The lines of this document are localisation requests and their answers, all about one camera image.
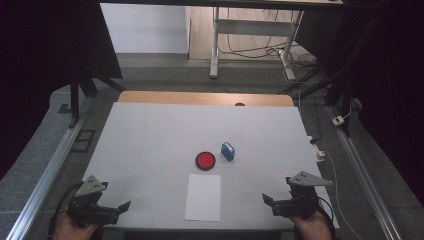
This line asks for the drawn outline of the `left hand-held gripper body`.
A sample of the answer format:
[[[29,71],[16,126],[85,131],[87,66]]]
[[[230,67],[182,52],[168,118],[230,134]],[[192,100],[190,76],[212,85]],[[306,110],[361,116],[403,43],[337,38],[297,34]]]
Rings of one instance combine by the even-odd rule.
[[[100,182],[90,175],[77,189],[68,206],[68,215],[78,225],[116,224],[119,219],[118,208],[102,207],[98,204],[107,182]]]

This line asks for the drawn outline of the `wooden table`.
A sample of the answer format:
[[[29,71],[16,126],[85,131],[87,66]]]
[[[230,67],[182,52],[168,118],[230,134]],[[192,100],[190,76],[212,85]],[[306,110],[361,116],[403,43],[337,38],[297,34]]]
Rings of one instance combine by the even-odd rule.
[[[270,106],[293,107],[288,95],[240,94],[240,93],[197,93],[163,91],[123,91],[120,103],[192,104],[220,106]]]

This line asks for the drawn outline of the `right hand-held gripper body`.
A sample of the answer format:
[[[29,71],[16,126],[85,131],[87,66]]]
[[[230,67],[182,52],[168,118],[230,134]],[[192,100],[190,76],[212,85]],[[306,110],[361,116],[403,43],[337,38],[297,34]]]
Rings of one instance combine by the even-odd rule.
[[[305,171],[287,177],[286,183],[290,187],[289,200],[272,200],[271,209],[274,216],[285,218],[300,216],[309,218],[319,208],[317,186],[331,186],[332,181],[323,179]]]

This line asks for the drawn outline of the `white desk frame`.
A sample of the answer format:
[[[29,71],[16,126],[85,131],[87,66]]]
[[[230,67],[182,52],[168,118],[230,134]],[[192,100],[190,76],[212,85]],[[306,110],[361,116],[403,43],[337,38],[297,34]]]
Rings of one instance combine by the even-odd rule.
[[[211,50],[210,78],[218,76],[218,40],[219,35],[246,35],[285,37],[286,43],[280,50],[276,50],[283,66],[283,74],[288,81],[295,80],[291,63],[289,61],[290,50],[293,45],[303,12],[293,11],[293,18],[289,22],[265,21],[265,20],[239,20],[220,18],[220,8],[213,8],[213,45]]]

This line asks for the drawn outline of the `aluminium rail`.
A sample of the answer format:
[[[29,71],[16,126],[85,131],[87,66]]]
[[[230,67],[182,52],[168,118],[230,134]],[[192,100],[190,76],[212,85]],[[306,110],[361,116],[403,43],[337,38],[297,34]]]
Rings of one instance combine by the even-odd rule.
[[[66,129],[58,147],[49,160],[48,165],[35,185],[33,192],[28,198],[5,240],[24,240],[26,237],[71,149],[74,140],[88,116],[92,104],[93,101],[91,99],[83,101],[79,119],[72,128]]]
[[[340,126],[333,122],[330,127],[336,132],[338,139],[343,146],[347,156],[347,161],[356,175],[355,183],[360,185],[364,192],[368,205],[373,209],[373,216],[377,219],[386,240],[402,240],[400,231],[395,224],[383,198],[381,197],[373,179],[364,165],[353,141],[348,137]]]

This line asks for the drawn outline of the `person's right hand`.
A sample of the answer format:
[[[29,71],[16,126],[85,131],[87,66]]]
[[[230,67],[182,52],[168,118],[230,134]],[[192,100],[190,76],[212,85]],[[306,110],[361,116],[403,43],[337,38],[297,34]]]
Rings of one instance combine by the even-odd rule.
[[[326,219],[319,212],[315,212],[307,219],[292,216],[290,220],[297,227],[303,240],[332,240]]]

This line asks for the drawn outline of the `white paper sheet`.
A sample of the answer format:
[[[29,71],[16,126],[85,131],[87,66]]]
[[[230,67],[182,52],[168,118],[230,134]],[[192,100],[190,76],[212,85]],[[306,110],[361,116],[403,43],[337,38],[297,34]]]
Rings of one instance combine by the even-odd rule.
[[[221,210],[221,176],[189,176],[185,219],[218,222]]]

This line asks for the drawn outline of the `blue stamp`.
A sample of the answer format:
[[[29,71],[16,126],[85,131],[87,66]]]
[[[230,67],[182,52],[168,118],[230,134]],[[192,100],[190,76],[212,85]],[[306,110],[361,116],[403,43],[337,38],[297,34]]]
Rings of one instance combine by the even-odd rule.
[[[232,161],[235,158],[235,149],[228,142],[224,142],[221,145],[221,154],[226,158],[227,161]]]

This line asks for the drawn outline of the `person's left hand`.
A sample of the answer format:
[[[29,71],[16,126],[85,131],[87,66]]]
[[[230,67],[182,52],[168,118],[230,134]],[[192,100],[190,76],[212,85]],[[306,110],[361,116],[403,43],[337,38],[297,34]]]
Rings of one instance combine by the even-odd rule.
[[[90,240],[97,228],[97,224],[79,227],[67,213],[61,213],[56,220],[52,240]]]

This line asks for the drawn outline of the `white table cover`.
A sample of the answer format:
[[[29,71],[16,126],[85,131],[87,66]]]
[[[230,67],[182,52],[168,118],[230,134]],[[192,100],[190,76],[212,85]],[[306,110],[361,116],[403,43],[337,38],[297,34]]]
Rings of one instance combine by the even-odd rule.
[[[228,142],[235,158],[227,161]],[[195,163],[201,152],[216,158],[209,171]],[[131,201],[122,229],[284,230],[262,200],[290,196],[285,179],[300,171],[319,175],[300,114],[294,107],[116,103],[86,173],[108,188],[103,206]],[[221,219],[185,219],[189,176],[221,176]]]

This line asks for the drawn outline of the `round red ink pad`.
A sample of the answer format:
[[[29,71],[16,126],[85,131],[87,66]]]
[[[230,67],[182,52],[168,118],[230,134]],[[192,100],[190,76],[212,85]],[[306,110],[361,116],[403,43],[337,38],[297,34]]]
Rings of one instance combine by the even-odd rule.
[[[216,158],[212,153],[204,151],[196,156],[195,163],[200,170],[209,171],[215,166]]]

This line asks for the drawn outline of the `white power strip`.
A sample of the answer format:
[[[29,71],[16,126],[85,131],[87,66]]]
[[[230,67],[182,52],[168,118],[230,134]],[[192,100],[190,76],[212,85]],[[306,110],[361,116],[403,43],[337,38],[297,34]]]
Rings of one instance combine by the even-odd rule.
[[[308,137],[309,143],[311,144],[313,156],[315,157],[317,162],[323,162],[325,160],[325,153],[319,149],[317,146],[317,139],[312,138],[311,136]]]

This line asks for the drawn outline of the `black curtain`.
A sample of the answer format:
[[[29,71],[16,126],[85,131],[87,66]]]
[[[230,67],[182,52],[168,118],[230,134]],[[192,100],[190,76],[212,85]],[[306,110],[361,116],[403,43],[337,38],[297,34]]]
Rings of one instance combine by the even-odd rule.
[[[78,77],[122,77],[100,0],[0,0],[0,179]]]
[[[424,0],[344,2],[305,12],[297,41],[339,75],[326,102],[361,102],[363,127],[424,206]]]

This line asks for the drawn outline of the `black metal stand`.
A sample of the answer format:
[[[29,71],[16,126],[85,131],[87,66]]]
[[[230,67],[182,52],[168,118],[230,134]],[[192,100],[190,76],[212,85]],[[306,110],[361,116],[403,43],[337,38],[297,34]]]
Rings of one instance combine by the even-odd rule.
[[[126,88],[107,77],[97,77],[111,88],[119,93],[126,91]],[[79,121],[80,105],[79,105],[79,89],[81,89],[86,97],[94,98],[98,93],[94,80],[91,77],[75,75],[70,83],[70,98],[71,98],[71,122],[69,128],[74,128]]]

